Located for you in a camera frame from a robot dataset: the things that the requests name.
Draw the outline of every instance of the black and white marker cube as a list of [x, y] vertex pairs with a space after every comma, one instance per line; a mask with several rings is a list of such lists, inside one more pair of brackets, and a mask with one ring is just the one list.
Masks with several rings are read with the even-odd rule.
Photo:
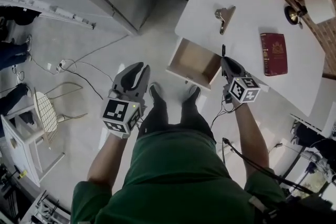
[[253, 78], [234, 78], [229, 93], [240, 103], [254, 102], [260, 92], [258, 83]]
[[100, 118], [113, 134], [127, 138], [141, 118], [140, 103], [106, 98], [103, 100]]

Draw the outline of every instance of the gray floor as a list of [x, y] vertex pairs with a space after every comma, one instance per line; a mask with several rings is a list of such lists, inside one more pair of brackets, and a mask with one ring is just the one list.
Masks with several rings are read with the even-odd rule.
[[[174, 51], [177, 35], [174, 33], [178, 19], [186, 5], [183, 0], [159, 0], [152, 15], [137, 37], [127, 37], [101, 51], [86, 57], [84, 62], [91, 63], [114, 77], [121, 64], [125, 66], [143, 61], [151, 66], [151, 81], [159, 82], [165, 89], [168, 103], [170, 123], [177, 123], [181, 116], [180, 96], [189, 86], [184, 81], [165, 71], [167, 63]], [[38, 18], [28, 27], [16, 27], [15, 37], [23, 40], [26, 33], [33, 35], [33, 58], [44, 68], [51, 63], [54, 67], [62, 59], [77, 60], [86, 53], [106, 45], [118, 38], [120, 34], [108, 33], [98, 29], [88, 30], [69, 23]], [[51, 75], [33, 62], [20, 65], [19, 70], [25, 71], [25, 81], [37, 91], [47, 92], [65, 81], [76, 82], [84, 87], [79, 92], [71, 93], [55, 101], [56, 111], [71, 116], [88, 113], [82, 119], [72, 120], [59, 125], [58, 135], [51, 145], [51, 151], [45, 145], [39, 146], [42, 165], [52, 161], [60, 152], [65, 152], [65, 158], [41, 182], [41, 189], [46, 189], [53, 197], [60, 200], [66, 208], [71, 206], [72, 191], [78, 181], [85, 180], [89, 166], [98, 152], [100, 134], [103, 123], [99, 120], [100, 99], [81, 78], [64, 72]], [[94, 68], [77, 64], [77, 72], [86, 77], [103, 96], [108, 95], [111, 81]], [[15, 85], [16, 77], [11, 70], [3, 70], [1, 88], [7, 89]], [[226, 81], [218, 77], [211, 92], [202, 92], [206, 102], [201, 114], [211, 123], [221, 106], [222, 87]], [[148, 105], [146, 114], [152, 107], [147, 94]], [[23, 98], [18, 107], [32, 103]], [[290, 139], [289, 133], [293, 120], [289, 117], [292, 105], [277, 93], [270, 90], [262, 92], [258, 101], [250, 105], [256, 121], [271, 149], [283, 137]], [[234, 114], [223, 115], [213, 127], [215, 138], [221, 142], [225, 136], [239, 144], [238, 128]], [[134, 130], [127, 143], [122, 159], [120, 172], [113, 191], [122, 187], [123, 179], [130, 165], [137, 130]], [[286, 152], [287, 158], [276, 161], [273, 168], [281, 174], [292, 162], [295, 154]], [[246, 180], [243, 163], [236, 156], [227, 159], [229, 172], [234, 180], [244, 185]]]

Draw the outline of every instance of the white lamp shade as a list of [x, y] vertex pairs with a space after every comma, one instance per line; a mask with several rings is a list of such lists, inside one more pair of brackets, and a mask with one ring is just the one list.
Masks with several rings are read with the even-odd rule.
[[315, 24], [319, 24], [336, 16], [332, 0], [304, 0], [308, 14]]

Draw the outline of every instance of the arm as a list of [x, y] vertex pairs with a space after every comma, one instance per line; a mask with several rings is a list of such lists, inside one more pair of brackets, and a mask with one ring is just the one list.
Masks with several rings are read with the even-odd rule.
[[91, 164], [88, 173], [89, 182], [99, 186], [108, 186], [112, 189], [119, 171], [126, 142], [127, 139], [121, 139], [113, 134], [109, 135]]
[[[235, 108], [239, 106], [239, 103], [234, 98], [233, 105]], [[266, 143], [247, 104], [241, 105], [236, 110], [236, 119], [239, 128], [242, 154], [256, 164], [268, 168], [269, 156]], [[248, 178], [256, 169], [246, 162], [244, 162], [244, 164]]]

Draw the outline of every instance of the shoe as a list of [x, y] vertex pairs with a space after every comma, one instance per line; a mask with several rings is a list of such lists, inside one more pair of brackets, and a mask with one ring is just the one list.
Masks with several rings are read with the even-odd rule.
[[27, 43], [28, 48], [27, 48], [27, 52], [31, 51], [31, 43], [33, 42], [33, 37], [31, 34], [28, 35], [25, 43]]
[[153, 82], [152, 84], [150, 84], [150, 86], [149, 86], [149, 94], [150, 94], [151, 98], [153, 99], [153, 102], [158, 97], [161, 98], [161, 99], [163, 99], [163, 90], [162, 90], [162, 87], [157, 82]]
[[186, 91], [183, 99], [182, 99], [182, 103], [184, 103], [185, 101], [187, 101], [189, 98], [192, 98], [194, 100], [194, 102], [196, 103], [198, 97], [200, 97], [201, 95], [201, 89], [199, 86], [196, 85], [192, 85], [190, 86], [190, 88]]
[[33, 92], [31, 91], [30, 87], [28, 87], [27, 84], [25, 84], [25, 86], [27, 87], [27, 96], [28, 96], [29, 98], [33, 97]]

